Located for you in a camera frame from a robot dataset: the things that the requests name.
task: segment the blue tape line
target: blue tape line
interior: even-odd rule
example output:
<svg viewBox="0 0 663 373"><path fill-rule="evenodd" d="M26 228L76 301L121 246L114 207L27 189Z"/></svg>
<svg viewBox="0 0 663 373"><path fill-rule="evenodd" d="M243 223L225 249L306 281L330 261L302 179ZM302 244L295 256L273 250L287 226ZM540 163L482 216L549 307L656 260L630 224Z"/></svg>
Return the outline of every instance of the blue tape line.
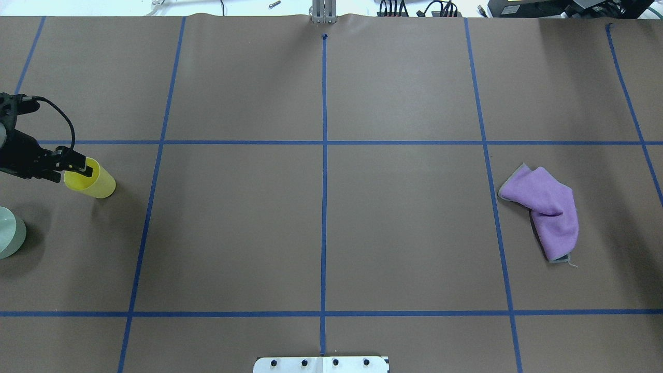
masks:
<svg viewBox="0 0 663 373"><path fill-rule="evenodd" d="M473 140L331 140L329 145L481 145L482 141Z"/></svg>
<svg viewBox="0 0 663 373"><path fill-rule="evenodd" d="M622 86L622 91L624 91L624 97L626 97L626 103L629 105L629 111L631 112L631 118L633 119L633 124L635 124L635 130L638 133L638 138L640 139L640 144L642 145L642 152L644 153L644 158L647 161L647 166L649 166L649 173L652 175L652 180L654 181L654 186L656 187L656 193L658 193L658 201L663 206L663 193L661 193L661 187L658 184L658 178L656 177L656 171L654 171L654 165L652 164L652 159L649 157L649 151L647 151L647 145L644 142L644 136L642 135L642 130L640 129L640 124L638 123L638 118L635 115L635 110L633 109L633 103L631 102L631 96L629 91L626 89L626 83L624 83L624 77L621 73L621 68L619 68L619 61L617 61L617 53L615 52L615 45L613 44L613 37L610 33L611 23L605 25L605 34L608 36L608 45L610 46L610 53L613 55L613 62L615 63L615 70L617 71L617 77L619 78L619 84Z"/></svg>
<svg viewBox="0 0 663 373"><path fill-rule="evenodd" d="M488 145L640 145L639 141L511 141L489 140Z"/></svg>
<svg viewBox="0 0 663 373"><path fill-rule="evenodd" d="M25 74L27 74L28 72L28 66L30 66L32 55L34 54L34 50L37 48L37 42L39 41L39 36L41 36L41 31L44 28L45 22L46 22L46 16L43 16L41 18L41 21L39 21L39 27L37 27L37 33L34 35L34 40L32 40L32 46L30 47L28 58L25 60L25 65L23 65L23 71L21 71L21 76L19 77L19 82L16 84L16 90L14 90L14 94L19 94L19 92L21 91L21 86L23 85L23 79L25 79Z"/></svg>
<svg viewBox="0 0 663 373"><path fill-rule="evenodd" d="M327 311L328 317L509 316L508 311Z"/></svg>
<svg viewBox="0 0 663 373"><path fill-rule="evenodd" d="M495 184L493 182L493 170L491 168L490 154L488 153L488 142L486 140L486 130L483 123L483 110L481 109L481 99L479 97L479 85L477 83L477 71L474 66L474 55L472 53L472 41L469 34L469 24L467 18L465 21L465 38L467 39L467 53L469 55L469 67L472 72L472 84L474 85L474 98L477 104L477 115L479 118L479 128L481 130L481 140L483 142L483 157L486 162L486 173L488 175L488 186L491 193L491 203L493 205L493 218L495 219L495 232L497 233L497 244L499 246L500 261L502 262L502 277L504 279L504 288L507 293L507 305L509 307L509 321L511 322L511 336L513 339L513 350L516 356L516 367L518 373L522 373L522 362L520 359L520 343L518 342L518 331L516 328L516 317L513 314L513 299L511 297L511 285L509 282L509 270L507 269L507 256L504 252L504 243L502 239L502 228L499 221L499 211L497 210L497 198L495 197Z"/></svg>
<svg viewBox="0 0 663 373"><path fill-rule="evenodd" d="M323 141L307 140L165 140L166 145L322 145Z"/></svg>
<svg viewBox="0 0 663 373"><path fill-rule="evenodd" d="M136 294L138 293L138 284L141 278L141 268L143 265L143 255L145 253L145 243L147 241L147 232L150 227L150 219L152 215L152 206L154 204L154 192L156 190L156 182L159 176L159 167L161 164L161 155L163 153L163 141L166 138L166 130L168 129L168 116L170 115L170 104L172 101L172 93L175 89L175 79L177 77L177 66L180 60L180 51L182 50L182 39L184 38L184 26L186 24L186 17L182 17L182 24L180 25L180 36L177 42L177 51L175 52L175 61L172 67L172 75L170 77L170 87L168 89L168 99L166 101L166 110L164 112L164 122L161 127L161 138L159 149L156 153L156 161L154 162L154 173L152 174L152 186L150 188L150 197L147 202L147 211L145 213L145 225L143 226L143 235L141 238L141 247L138 252L138 260L136 263L136 272L133 278L133 286L131 289L131 299L129 301L129 315L127 316L127 324L125 326L125 334L122 340L122 350L120 352L120 361L117 365L117 372L122 373L124 370L124 361L127 355L127 347L129 345L129 333L131 332L131 321L133 318L133 310L136 305Z"/></svg>
<svg viewBox="0 0 663 373"><path fill-rule="evenodd" d="M516 316L552 315L663 315L663 309L523 309Z"/></svg>
<svg viewBox="0 0 663 373"><path fill-rule="evenodd" d="M70 140L39 140L40 144L69 144ZM483 145L481 140L76 140L90 145ZM620 145L640 146L640 141L539 141L487 140L488 145ZM663 145L663 141L645 141Z"/></svg>
<svg viewBox="0 0 663 373"><path fill-rule="evenodd" d="M206 312L206 311L171 311L171 312L134 312L134 317L319 317L318 311L230 311L230 312Z"/></svg>
<svg viewBox="0 0 663 373"><path fill-rule="evenodd" d="M319 311L134 311L132 317L319 317ZM463 316L556 316L556 315L663 315L663 309L523 309L464 311L326 311L327 317L463 317ZM0 317L128 317L115 311L0 311Z"/></svg>
<svg viewBox="0 0 663 373"><path fill-rule="evenodd" d="M327 34L322 35L322 219L320 232L320 355L327 351Z"/></svg>
<svg viewBox="0 0 663 373"><path fill-rule="evenodd" d="M69 144L71 140L39 140L40 144ZM76 139L76 145L157 145L160 144L159 140L79 140Z"/></svg>
<svg viewBox="0 0 663 373"><path fill-rule="evenodd" d="M0 317L127 317L128 312L103 311L0 311Z"/></svg>

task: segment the black cable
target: black cable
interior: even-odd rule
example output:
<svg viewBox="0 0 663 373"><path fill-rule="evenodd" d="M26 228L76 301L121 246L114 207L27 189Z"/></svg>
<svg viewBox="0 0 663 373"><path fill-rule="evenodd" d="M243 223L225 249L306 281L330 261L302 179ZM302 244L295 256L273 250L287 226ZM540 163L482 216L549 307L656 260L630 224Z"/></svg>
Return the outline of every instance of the black cable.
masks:
<svg viewBox="0 0 663 373"><path fill-rule="evenodd" d="M409 17L408 7L405 6L405 0L400 0L400 8L398 9L398 16L403 16L403 11L405 10L405 17Z"/></svg>
<svg viewBox="0 0 663 373"><path fill-rule="evenodd" d="M458 17L458 6L449 0L449 17Z"/></svg>
<svg viewBox="0 0 663 373"><path fill-rule="evenodd" d="M433 5L434 3L440 3L440 12L442 12L442 8L444 7L444 2L440 0L433 0L428 4L426 9L424 10L424 15L426 15L426 12L428 12L428 8L430 8L430 6Z"/></svg>
<svg viewBox="0 0 663 373"><path fill-rule="evenodd" d="M649 8L647 8L647 10L649 10L650 12L654 13L655 15L657 15L658 18L663 19L663 15L662 15L661 13L659 13L656 9L654 9L654 8L652 8L652 7L649 7Z"/></svg>
<svg viewBox="0 0 663 373"><path fill-rule="evenodd" d="M613 15L614 18L621 18L620 16L622 14L624 14L624 12L626 12L626 9L622 8L621 6L619 6L619 4L616 4L612 1L608 1L607 4L611 8L613 8L613 10L614 10L613 14L616 14L616 15Z"/></svg>
<svg viewBox="0 0 663 373"><path fill-rule="evenodd" d="M488 18L488 14L486 14L486 11L483 10L483 7L482 7L482 6L478 5L478 6L477 6L477 11L479 12L479 14L480 14L482 17L484 17L484 18Z"/></svg>
<svg viewBox="0 0 663 373"><path fill-rule="evenodd" d="M449 17L449 9L451 7L452 2L449 1L447 5L444 6L444 10L440 12L440 17Z"/></svg>
<svg viewBox="0 0 663 373"><path fill-rule="evenodd" d="M42 101L46 102L48 105L51 105L58 113L60 113L60 115L62 115L64 120L67 121L67 124L69 125L69 130L72 132L72 144L71 146L69 146L69 150L67 150L66 153L61 154L60 159L58 160L58 162L60 162L64 157L69 155L69 152L74 150L74 145L76 144L76 133L74 132L74 125L72 124L72 121L69 120L69 117L60 108L58 108L56 104L53 104L48 98L43 98L41 96L33 96L33 98L35 101Z"/></svg>

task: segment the purple towel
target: purple towel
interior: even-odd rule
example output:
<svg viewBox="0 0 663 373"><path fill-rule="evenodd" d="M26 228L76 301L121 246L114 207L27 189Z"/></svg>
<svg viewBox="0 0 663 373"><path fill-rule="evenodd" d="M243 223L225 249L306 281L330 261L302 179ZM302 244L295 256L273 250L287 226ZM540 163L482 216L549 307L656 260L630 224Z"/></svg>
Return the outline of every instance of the purple towel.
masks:
<svg viewBox="0 0 663 373"><path fill-rule="evenodd" d="M559 259L573 250L578 239L573 191L555 180L545 168L532 171L523 163L497 194L531 209L548 260Z"/></svg>

